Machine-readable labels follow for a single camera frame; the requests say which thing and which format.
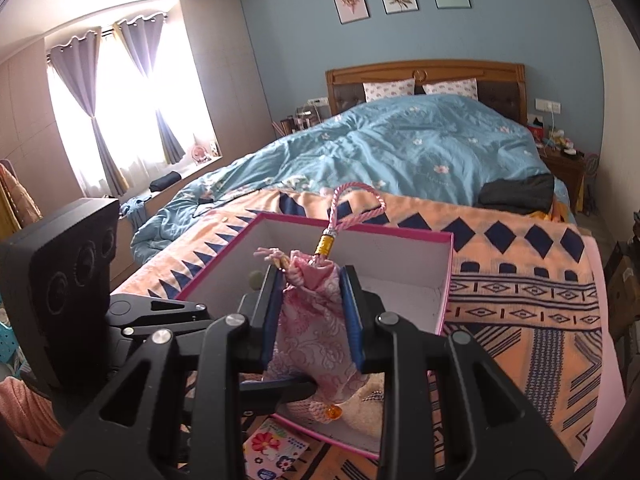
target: bed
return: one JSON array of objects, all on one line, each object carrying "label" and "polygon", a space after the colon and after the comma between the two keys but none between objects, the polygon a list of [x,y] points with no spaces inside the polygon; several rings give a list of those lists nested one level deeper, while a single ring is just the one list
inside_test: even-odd
[{"label": "bed", "polygon": [[[364,82],[415,78],[414,97],[364,103]],[[476,78],[479,101],[420,95],[422,85]],[[483,184],[548,173],[526,123],[524,65],[419,60],[329,70],[331,119],[272,142],[184,187],[133,237],[139,264],[212,208],[268,187],[320,193],[347,181],[394,195],[473,205]],[[569,204],[556,180],[556,196]]]},{"label": "bed", "polygon": [[[475,77],[480,102],[418,95],[362,103],[363,82],[411,76],[418,91],[424,82]],[[180,299],[261,211],[326,219],[323,188],[371,182],[388,203],[372,221],[454,234],[446,332],[471,333],[582,462],[624,403],[597,246],[572,224],[469,207],[484,182],[547,172],[522,127],[524,67],[425,60],[326,78],[334,117],[185,187],[136,234],[136,258],[147,263],[116,292]],[[556,195],[568,203],[558,182]],[[370,200],[353,191],[338,215],[372,208]],[[244,428],[250,434],[257,424],[249,418]],[[434,434],[441,452],[437,421]],[[375,478],[375,462],[322,442],[303,459],[284,478]]]}]

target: metal screw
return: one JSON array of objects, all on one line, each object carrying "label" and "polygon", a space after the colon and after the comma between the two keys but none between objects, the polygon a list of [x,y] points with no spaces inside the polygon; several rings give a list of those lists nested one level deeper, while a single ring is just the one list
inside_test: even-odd
[{"label": "metal screw", "polygon": [[229,326],[240,326],[244,323],[244,316],[242,314],[229,314],[225,317],[225,322]]},{"label": "metal screw", "polygon": [[384,325],[395,325],[400,321],[400,317],[395,312],[383,312],[378,316],[378,320]]},{"label": "metal screw", "polygon": [[171,332],[165,328],[161,328],[160,330],[156,330],[151,336],[151,341],[156,343],[157,345],[161,345],[171,340]]},{"label": "metal screw", "polygon": [[453,341],[455,343],[458,343],[459,345],[466,345],[468,343],[471,343],[471,336],[468,333],[463,332],[462,330],[454,332],[451,337],[453,338]]}]

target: patterned blanket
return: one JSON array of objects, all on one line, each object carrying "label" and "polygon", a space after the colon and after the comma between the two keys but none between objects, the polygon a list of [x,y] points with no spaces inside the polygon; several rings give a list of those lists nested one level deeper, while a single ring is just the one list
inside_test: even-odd
[{"label": "patterned blanket", "polygon": [[[446,332],[472,334],[577,461],[593,419],[602,367],[596,286],[577,229],[429,200],[385,199],[386,214],[370,222],[453,233]],[[327,219],[329,204],[328,196],[283,190],[239,198],[205,214],[116,292],[175,298],[260,211]],[[352,191],[338,213],[343,218],[375,206],[371,195]],[[436,450],[442,449],[437,427],[435,435]],[[375,476],[370,461],[343,450],[318,443],[308,453],[308,463],[298,464],[299,473],[285,475],[287,480],[308,479],[314,472],[318,478]],[[350,475],[345,468],[356,472]]]}]

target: open cardboard box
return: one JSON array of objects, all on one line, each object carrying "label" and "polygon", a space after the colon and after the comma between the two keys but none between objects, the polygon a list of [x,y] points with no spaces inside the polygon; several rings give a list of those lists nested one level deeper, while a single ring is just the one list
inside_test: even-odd
[{"label": "open cardboard box", "polygon": [[[207,305],[215,317],[238,310],[250,292],[249,274],[266,272],[268,263],[254,256],[258,247],[285,253],[313,253],[327,222],[299,216],[261,213],[184,287],[177,299]],[[449,292],[453,235],[444,232],[360,224],[340,232],[330,258],[354,266],[364,290],[375,292],[385,309],[408,319],[424,332],[440,333]],[[312,437],[377,458],[380,442],[341,420],[305,424],[278,420]]]}]

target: drawstring bag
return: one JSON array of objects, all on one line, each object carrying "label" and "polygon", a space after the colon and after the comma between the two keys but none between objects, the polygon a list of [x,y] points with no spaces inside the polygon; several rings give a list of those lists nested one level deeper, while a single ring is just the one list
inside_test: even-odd
[{"label": "drawstring bag", "polygon": [[[341,194],[360,187],[372,193],[380,207],[338,222]],[[338,187],[332,199],[329,227],[325,229],[313,256],[291,251],[287,256],[276,248],[259,248],[255,255],[276,265],[287,280],[278,320],[276,342],[264,380],[306,375],[318,390],[309,399],[290,402],[292,415],[328,423],[342,414],[336,404],[349,400],[368,376],[359,373],[351,359],[340,296],[339,267],[328,259],[337,234],[350,226],[381,215],[386,203],[371,186],[349,182]]]}]

